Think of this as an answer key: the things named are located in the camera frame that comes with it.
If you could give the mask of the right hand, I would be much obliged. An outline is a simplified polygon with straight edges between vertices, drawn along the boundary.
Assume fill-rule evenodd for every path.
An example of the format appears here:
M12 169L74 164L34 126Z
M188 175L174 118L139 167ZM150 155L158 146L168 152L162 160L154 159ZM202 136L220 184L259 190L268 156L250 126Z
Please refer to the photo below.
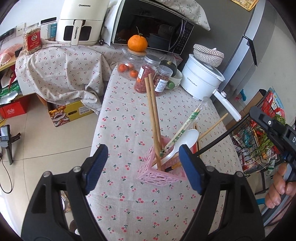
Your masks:
M273 184L265 196L265 205L273 209L281 203L281 195L293 197L295 195L295 182L286 183L283 179L287 172L287 163L281 163L277 172L273 176Z

